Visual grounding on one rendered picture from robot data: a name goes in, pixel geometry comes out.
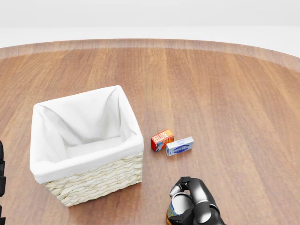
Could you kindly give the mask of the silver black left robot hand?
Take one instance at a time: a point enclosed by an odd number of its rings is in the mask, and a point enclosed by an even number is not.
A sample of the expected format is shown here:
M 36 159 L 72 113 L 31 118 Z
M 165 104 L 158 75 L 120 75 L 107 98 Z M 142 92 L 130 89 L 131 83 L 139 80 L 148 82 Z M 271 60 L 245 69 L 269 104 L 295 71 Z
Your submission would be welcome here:
M 4 161 L 4 149 L 2 141 L 0 141 L 0 197 L 5 193 L 6 177 L 4 176 L 5 161 Z M 5 225 L 6 218 L 1 216 L 2 206 L 0 205 L 0 225 Z

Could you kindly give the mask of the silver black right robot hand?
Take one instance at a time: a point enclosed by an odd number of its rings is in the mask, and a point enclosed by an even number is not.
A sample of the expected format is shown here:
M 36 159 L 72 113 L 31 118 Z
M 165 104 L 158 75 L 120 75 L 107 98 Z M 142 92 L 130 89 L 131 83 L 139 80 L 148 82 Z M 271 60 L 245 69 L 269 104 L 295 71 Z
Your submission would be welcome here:
M 166 217 L 168 225 L 227 225 L 221 218 L 212 194 L 201 179 L 181 177 L 171 189 L 170 198 L 178 192 L 190 195 L 194 206 L 180 216 Z

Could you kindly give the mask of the alphabet soup can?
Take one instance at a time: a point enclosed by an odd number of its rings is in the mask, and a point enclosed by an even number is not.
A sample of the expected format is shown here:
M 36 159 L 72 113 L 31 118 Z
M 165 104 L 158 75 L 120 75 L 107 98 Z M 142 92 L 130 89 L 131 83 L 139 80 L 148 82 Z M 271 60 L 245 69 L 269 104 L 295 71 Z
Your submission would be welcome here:
M 171 197 L 171 202 L 168 207 L 166 217 L 180 216 L 186 210 L 193 207 L 194 204 L 190 195 L 185 192 L 178 192 Z

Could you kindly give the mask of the white-lined wicker basket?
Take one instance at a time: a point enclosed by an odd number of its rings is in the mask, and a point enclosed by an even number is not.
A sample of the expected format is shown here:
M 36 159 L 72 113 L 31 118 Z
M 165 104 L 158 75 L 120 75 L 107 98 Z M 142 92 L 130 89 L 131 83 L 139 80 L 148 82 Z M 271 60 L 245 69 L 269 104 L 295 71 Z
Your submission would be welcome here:
M 30 171 L 65 206 L 142 181 L 143 136 L 116 85 L 33 107 Z

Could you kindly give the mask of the pale blue cream cheese box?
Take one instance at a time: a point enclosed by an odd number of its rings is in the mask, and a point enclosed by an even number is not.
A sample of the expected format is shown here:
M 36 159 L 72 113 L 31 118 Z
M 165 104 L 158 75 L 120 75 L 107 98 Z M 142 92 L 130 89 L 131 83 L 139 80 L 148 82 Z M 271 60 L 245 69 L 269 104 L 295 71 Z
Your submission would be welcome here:
M 170 142 L 166 145 L 166 154 L 167 156 L 173 156 L 178 153 L 191 150 L 193 148 L 193 144 L 194 139 L 192 136 L 174 142 Z

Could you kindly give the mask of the red orange butter box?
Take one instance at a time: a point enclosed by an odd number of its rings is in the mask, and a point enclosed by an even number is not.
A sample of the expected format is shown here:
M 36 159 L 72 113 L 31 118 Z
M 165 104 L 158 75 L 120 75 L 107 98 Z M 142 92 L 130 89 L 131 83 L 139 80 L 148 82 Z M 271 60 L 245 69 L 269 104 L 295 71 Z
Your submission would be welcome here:
M 170 129 L 166 129 L 151 137 L 151 147 L 155 152 L 158 152 L 164 149 L 168 143 L 173 142 L 174 138 L 174 133 Z

